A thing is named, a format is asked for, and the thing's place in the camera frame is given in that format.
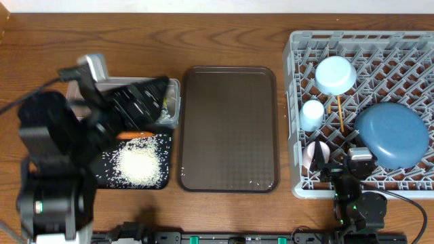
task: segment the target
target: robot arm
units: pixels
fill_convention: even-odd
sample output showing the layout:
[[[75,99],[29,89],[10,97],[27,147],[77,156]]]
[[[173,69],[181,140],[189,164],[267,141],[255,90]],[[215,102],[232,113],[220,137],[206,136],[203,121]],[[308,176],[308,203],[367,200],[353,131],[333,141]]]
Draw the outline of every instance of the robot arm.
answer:
[[[375,158],[367,148],[349,149],[343,164],[326,163],[319,142],[315,142],[311,170],[320,171],[322,182],[333,182],[335,218],[342,224],[328,241],[379,243],[377,231],[384,228],[387,199],[376,192],[362,192],[359,182],[370,176],[375,167]]]
[[[143,130],[161,114],[167,77],[102,95],[95,83],[108,77],[101,68],[104,59],[86,57],[59,74],[63,81],[78,82],[92,111],[89,117],[79,121],[56,91],[35,95],[18,111],[19,134],[37,172],[23,165],[17,208],[23,232],[37,243],[90,242],[97,182],[88,165],[115,143],[120,132]]]

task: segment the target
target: white cup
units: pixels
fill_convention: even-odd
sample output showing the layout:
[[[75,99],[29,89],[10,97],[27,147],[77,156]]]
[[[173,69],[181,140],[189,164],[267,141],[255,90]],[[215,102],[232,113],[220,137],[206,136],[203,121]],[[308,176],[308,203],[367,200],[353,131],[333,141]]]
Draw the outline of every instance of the white cup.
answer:
[[[323,117],[323,104],[320,101],[309,100],[300,110],[300,127],[304,131],[315,131],[321,128]]]
[[[315,71],[315,87],[325,95],[340,95],[355,83],[357,72],[354,66],[341,56],[326,58]]]
[[[324,162],[328,163],[328,159],[330,158],[330,148],[324,142],[319,142],[319,145],[321,145],[321,149],[323,151]],[[308,170],[311,168],[314,152],[315,142],[309,143],[303,150],[303,167],[307,168]]]

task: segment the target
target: white bowl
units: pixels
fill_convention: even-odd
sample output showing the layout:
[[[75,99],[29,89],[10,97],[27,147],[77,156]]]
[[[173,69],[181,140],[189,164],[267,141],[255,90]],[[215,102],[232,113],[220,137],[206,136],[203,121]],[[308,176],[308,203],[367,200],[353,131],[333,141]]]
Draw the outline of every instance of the white bowl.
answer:
[[[340,95],[355,83],[357,72],[353,65],[341,56],[332,56],[319,63],[315,71],[315,87],[325,95]]]

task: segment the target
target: black tray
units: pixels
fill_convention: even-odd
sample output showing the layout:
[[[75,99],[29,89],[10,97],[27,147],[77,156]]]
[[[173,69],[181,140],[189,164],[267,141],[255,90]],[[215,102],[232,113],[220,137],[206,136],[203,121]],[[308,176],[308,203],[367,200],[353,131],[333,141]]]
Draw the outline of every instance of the black tray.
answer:
[[[167,186],[169,182],[169,169],[170,169],[170,155],[172,151],[172,135],[171,134],[155,134],[153,136],[158,140],[157,153],[160,154],[161,164],[159,165],[159,171],[161,173],[161,180],[157,184],[153,185],[140,185],[134,186],[128,183],[119,183],[122,180],[113,178],[115,175],[115,162],[111,159],[116,151],[122,149],[130,140],[118,140],[116,147],[106,150],[101,156],[100,160],[97,160],[90,167],[91,171],[96,176],[98,181],[98,188],[105,189],[119,189],[119,188],[131,188],[131,189],[149,189],[159,190]]]
[[[195,67],[182,82],[179,185],[193,192],[274,190],[276,81],[263,67]]]

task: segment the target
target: plastic dish rack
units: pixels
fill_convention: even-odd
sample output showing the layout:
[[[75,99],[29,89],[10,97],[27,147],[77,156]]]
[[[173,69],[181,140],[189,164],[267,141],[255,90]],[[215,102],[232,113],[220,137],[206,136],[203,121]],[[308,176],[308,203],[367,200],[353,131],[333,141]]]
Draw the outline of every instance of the plastic dish rack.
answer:
[[[328,55],[345,57],[357,70],[355,85],[340,96],[344,133],[340,132],[336,97],[329,98],[314,86],[315,68]],[[296,197],[334,197],[333,185],[320,182],[319,172],[302,168],[302,150],[307,144],[319,138],[330,147],[330,160],[341,163],[348,147],[355,146],[351,140],[359,134],[353,129],[356,116],[373,104],[396,102],[420,115],[429,128],[429,148],[417,166],[396,170],[377,166],[365,182],[412,199],[434,199],[434,32],[295,31],[283,51],[283,70]],[[300,129],[298,111],[310,99],[324,104],[325,117],[321,129],[305,132]]]

